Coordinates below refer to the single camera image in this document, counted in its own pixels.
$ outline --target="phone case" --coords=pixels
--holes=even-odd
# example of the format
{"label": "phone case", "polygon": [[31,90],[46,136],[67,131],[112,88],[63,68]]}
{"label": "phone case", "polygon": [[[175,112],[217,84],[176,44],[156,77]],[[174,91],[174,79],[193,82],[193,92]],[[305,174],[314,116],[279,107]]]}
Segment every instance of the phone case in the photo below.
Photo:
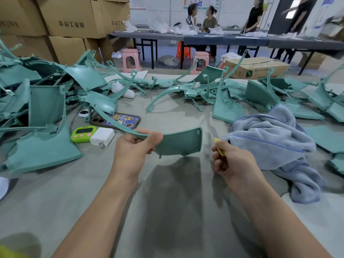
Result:
{"label": "phone case", "polygon": [[[141,118],[139,116],[128,115],[118,112],[115,112],[114,115],[108,114],[108,116],[129,129],[135,129],[141,121]],[[111,128],[118,130],[118,128],[116,128],[110,122],[106,121],[98,113],[93,114],[93,116],[90,118],[89,123],[94,126],[101,126],[103,128]]]}

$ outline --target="black shirt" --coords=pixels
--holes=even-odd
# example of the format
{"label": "black shirt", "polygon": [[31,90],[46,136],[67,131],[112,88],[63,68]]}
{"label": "black shirt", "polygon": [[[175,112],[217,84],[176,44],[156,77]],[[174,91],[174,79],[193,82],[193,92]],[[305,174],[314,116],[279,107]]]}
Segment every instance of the black shirt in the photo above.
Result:
{"label": "black shirt", "polygon": [[258,21],[258,17],[263,15],[263,7],[253,7],[248,17],[248,22],[246,28],[250,28]]}
{"label": "black shirt", "polygon": [[307,18],[308,18],[308,13],[312,10],[312,1],[308,0],[304,3],[302,3],[299,8],[297,9],[295,16],[293,18],[292,23],[290,24],[290,29],[289,32],[291,30],[291,28],[295,25],[296,21],[299,19],[299,17],[301,16],[301,14],[303,12],[307,12],[306,15],[303,17],[302,21],[300,21],[300,23],[295,27],[295,30],[293,32],[297,33],[300,32],[302,30],[302,27],[304,25],[304,23],[306,22]]}

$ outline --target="yellow utility knife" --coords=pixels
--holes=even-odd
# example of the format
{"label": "yellow utility knife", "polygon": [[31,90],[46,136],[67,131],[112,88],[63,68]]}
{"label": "yellow utility knife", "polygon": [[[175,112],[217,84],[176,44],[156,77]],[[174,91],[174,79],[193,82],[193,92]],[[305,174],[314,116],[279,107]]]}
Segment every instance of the yellow utility knife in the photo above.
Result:
{"label": "yellow utility knife", "polygon": [[[217,131],[212,126],[209,126],[209,127],[210,127],[210,131],[213,134],[214,142],[216,143],[218,140],[220,140],[219,137],[218,137]],[[220,153],[221,156],[226,155],[226,152],[224,152],[222,149],[217,148],[217,150],[218,150],[218,152]]]}

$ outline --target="standing woman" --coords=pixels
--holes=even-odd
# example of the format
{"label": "standing woman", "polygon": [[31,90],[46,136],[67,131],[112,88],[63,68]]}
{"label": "standing woman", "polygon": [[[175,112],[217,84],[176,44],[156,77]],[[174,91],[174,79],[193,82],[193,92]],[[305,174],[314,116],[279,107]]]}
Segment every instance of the standing woman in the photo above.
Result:
{"label": "standing woman", "polygon": [[[250,15],[243,26],[242,33],[250,33],[256,31],[263,15],[263,5],[264,0],[255,0],[254,7],[251,9]],[[242,55],[246,48],[247,46],[240,46],[239,55]]]}
{"label": "standing woman", "polygon": [[[205,18],[203,25],[202,25],[202,32],[210,32],[209,28],[216,28],[217,25],[217,20],[214,17],[214,13],[217,13],[217,10],[213,6],[209,6],[207,10],[207,18]],[[210,54],[213,57],[213,60],[216,61],[216,50],[217,46],[216,45],[209,45],[210,47]],[[205,51],[207,48],[207,45],[201,45],[200,46],[200,51]]]}
{"label": "standing woman", "polygon": [[187,8],[188,16],[186,17],[186,21],[188,25],[196,26],[196,15],[198,12],[198,7],[196,3],[190,4]]}

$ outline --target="pink plastic stool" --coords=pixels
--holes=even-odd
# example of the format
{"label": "pink plastic stool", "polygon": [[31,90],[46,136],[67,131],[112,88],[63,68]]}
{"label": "pink plastic stool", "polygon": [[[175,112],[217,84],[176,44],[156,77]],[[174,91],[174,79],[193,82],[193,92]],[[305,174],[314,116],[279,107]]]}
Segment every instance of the pink plastic stool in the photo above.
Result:
{"label": "pink plastic stool", "polygon": [[195,67],[190,72],[190,75],[200,74],[201,71],[209,64],[209,53],[206,51],[196,51],[192,60],[192,65],[195,63],[196,59],[204,60],[202,62],[202,67]]}
{"label": "pink plastic stool", "polygon": [[[129,56],[134,58],[135,65],[131,65],[129,63]],[[139,59],[139,52],[137,49],[124,49],[123,50],[123,72],[130,73],[131,70],[134,69],[136,71],[142,71],[140,59]]]}

